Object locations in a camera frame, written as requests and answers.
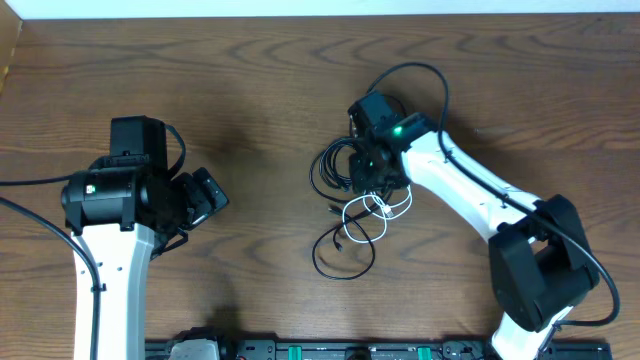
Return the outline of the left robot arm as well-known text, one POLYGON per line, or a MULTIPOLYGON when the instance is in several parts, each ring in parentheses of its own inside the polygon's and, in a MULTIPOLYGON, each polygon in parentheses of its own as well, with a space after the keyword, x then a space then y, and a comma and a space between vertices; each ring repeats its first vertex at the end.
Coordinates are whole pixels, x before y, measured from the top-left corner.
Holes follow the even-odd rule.
POLYGON ((229 202, 205 168, 104 156, 72 175, 61 203, 74 257, 76 359, 141 359, 149 265, 229 202))

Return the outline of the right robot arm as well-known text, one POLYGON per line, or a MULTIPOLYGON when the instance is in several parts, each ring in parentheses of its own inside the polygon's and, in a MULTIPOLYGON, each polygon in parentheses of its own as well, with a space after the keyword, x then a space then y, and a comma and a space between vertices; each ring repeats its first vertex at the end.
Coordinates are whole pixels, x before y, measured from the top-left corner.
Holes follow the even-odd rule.
POLYGON ((354 188, 425 188, 487 243, 491 285, 503 310, 489 346, 499 359, 535 359, 568 314, 603 279, 575 206, 508 184, 473 160, 422 113, 351 110, 354 188))

